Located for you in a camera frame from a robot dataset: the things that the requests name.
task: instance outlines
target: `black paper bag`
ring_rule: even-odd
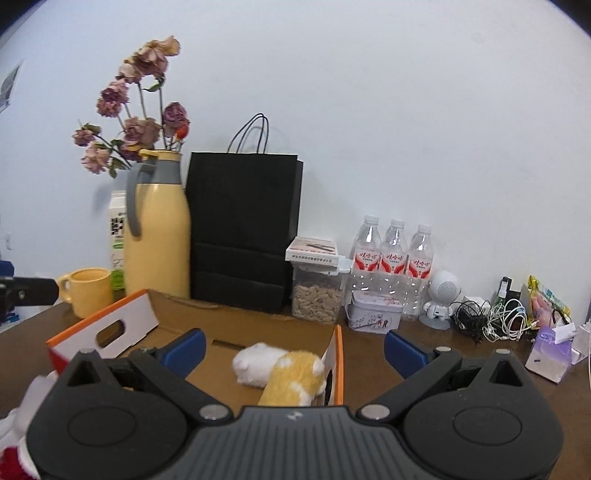
[[[236,152],[261,118],[255,115],[234,137],[244,130]],[[186,195],[193,298],[276,311],[277,299],[281,304],[289,297],[291,268],[284,257],[297,235],[303,163],[297,155],[266,153],[266,142],[261,153],[231,153],[230,143],[225,153],[191,154]]]
[[[297,155],[194,152],[192,241],[284,255],[297,235],[302,168]]]

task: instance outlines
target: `black cable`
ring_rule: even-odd
[[[452,303],[452,305],[455,304],[458,304],[459,307],[452,315],[452,325],[459,333],[470,337],[478,345],[482,342],[484,336],[482,329],[488,323],[488,317],[485,315],[483,306],[471,300]]]
[[[558,322],[556,322],[556,317],[554,316],[554,314],[556,312],[558,312],[558,314],[562,317],[562,321],[564,322],[565,325],[568,325],[570,323],[570,321],[566,319],[566,316],[564,315],[564,313],[562,313],[562,310],[554,309],[554,310],[552,310],[552,321],[554,322],[555,325],[558,323]]]

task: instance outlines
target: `white charging cable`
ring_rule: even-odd
[[[517,304],[512,310],[508,308],[511,303]],[[519,322],[519,328],[513,328],[514,322]],[[537,322],[528,325],[523,304],[517,299],[510,299],[505,304],[499,303],[491,308],[488,314],[488,322],[482,328],[482,333],[489,342],[493,343],[497,340],[518,341],[524,332],[536,326]],[[498,330],[501,330],[503,335],[497,333]]]

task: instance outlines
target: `table surface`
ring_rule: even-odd
[[[36,375],[53,367],[45,341],[78,322],[70,306],[58,304],[0,334],[0,418],[19,405]],[[453,330],[432,330],[420,322],[401,322],[400,331],[426,348],[447,345],[464,356],[488,356],[496,348],[509,348],[525,361],[527,343],[496,342],[478,346]],[[402,378],[386,363],[384,337],[353,332],[343,325],[345,351],[345,403],[356,410]],[[551,480],[591,480],[591,391],[587,362],[573,367],[559,385],[532,374],[538,389],[552,406],[564,430],[564,447]]]

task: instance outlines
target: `purple tissue box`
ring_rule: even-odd
[[[542,377],[559,383],[572,363],[571,342],[554,343],[556,334],[550,327],[542,327],[535,337],[534,346],[525,367]]]

